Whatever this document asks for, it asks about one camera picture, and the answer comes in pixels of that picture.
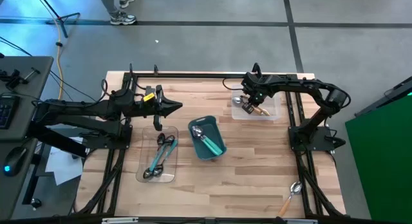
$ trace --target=wooden table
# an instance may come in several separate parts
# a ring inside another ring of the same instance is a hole
[[[107,74],[109,91],[121,87],[124,72]],[[314,78],[300,73],[299,78]],[[272,218],[298,180],[295,156],[290,150],[287,128],[290,125],[285,93],[281,92],[281,118],[275,121],[234,120],[231,116],[231,91],[221,79],[139,79],[141,86],[161,84],[165,96],[183,107],[162,119],[164,126],[179,130],[178,165],[171,183],[140,183],[136,180],[142,147],[142,129],[153,125],[153,118],[133,118],[133,137],[120,182],[116,216],[180,216]],[[226,84],[239,84],[238,79]],[[306,117],[318,109],[311,96],[302,94]],[[218,120],[227,152],[214,161],[204,162],[195,155],[187,124],[213,115]],[[86,161],[77,193],[77,208],[82,208],[102,183],[107,150],[95,151]],[[335,207],[345,213],[339,181],[330,155],[314,152],[320,188]],[[312,190],[311,208],[315,212]],[[294,196],[286,218],[304,217],[301,196]]]

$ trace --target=yellow label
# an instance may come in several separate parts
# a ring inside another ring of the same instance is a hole
[[[146,95],[145,97],[143,97],[143,101],[146,102],[146,101],[148,101],[148,100],[151,100],[151,99],[154,98],[154,97],[155,97],[155,94],[154,94],[154,93],[150,93],[150,94]]]

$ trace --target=plastic tray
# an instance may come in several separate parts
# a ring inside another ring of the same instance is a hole
[[[157,138],[160,133],[163,133],[166,137],[170,135],[174,135],[174,137],[179,141],[178,130],[175,127],[165,127],[163,126],[162,131],[156,131],[153,126],[147,126],[143,128],[142,131],[142,150],[140,152],[140,160],[139,160],[139,168],[136,173],[136,179],[139,182],[171,182],[174,180],[176,175],[176,164],[177,164],[177,157],[178,157],[178,145],[174,148],[166,162],[164,163],[164,171],[159,177],[152,177],[148,180],[143,178],[144,171],[150,167],[152,164],[153,159],[156,156],[158,150]],[[164,156],[160,158],[158,163],[161,163],[164,159]]]
[[[242,85],[233,85],[232,89],[241,89]],[[232,90],[232,118],[235,120],[277,120],[281,117],[281,99],[280,94],[276,93],[273,98],[267,97],[265,101],[259,106],[269,112],[270,116],[262,116],[255,112],[251,114],[246,113],[242,109],[241,104],[233,102],[234,97],[245,96],[241,90]]]
[[[214,118],[213,116],[206,116],[197,118],[196,120],[192,120],[191,122],[189,122],[189,132],[192,137],[196,155],[198,156],[198,158],[202,160],[211,160],[219,156],[213,154],[200,139],[193,137],[191,131],[192,126],[200,126],[201,128],[203,128],[205,136],[209,137],[223,151],[222,154],[220,154],[219,156],[225,154],[227,149],[225,143],[223,143],[223,139],[221,138],[218,125],[216,124],[216,118]]]

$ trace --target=keyboard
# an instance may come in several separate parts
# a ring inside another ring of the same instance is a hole
[[[19,105],[18,96],[2,96],[0,97],[0,129],[8,129],[12,123],[12,119]]]

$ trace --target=concrete floor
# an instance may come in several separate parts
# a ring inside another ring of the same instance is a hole
[[[410,0],[290,0],[295,22],[412,23]],[[81,19],[106,21],[100,0],[49,0],[61,15],[81,12]],[[139,21],[287,22],[283,0],[138,0],[128,12]],[[49,18],[38,0],[4,0],[0,19]],[[61,58],[64,79],[92,97],[109,70],[296,72],[288,27],[275,26],[68,26],[70,38]],[[0,35],[33,55],[56,54],[56,29],[45,24],[0,23]],[[296,28],[305,73],[345,89],[352,104],[330,119],[338,136],[348,139],[345,121],[411,76],[412,29]],[[5,55],[23,55],[0,43]],[[86,100],[70,88],[76,100]],[[49,79],[42,98],[56,98]],[[336,152],[337,170],[347,213],[370,218],[348,144]]]

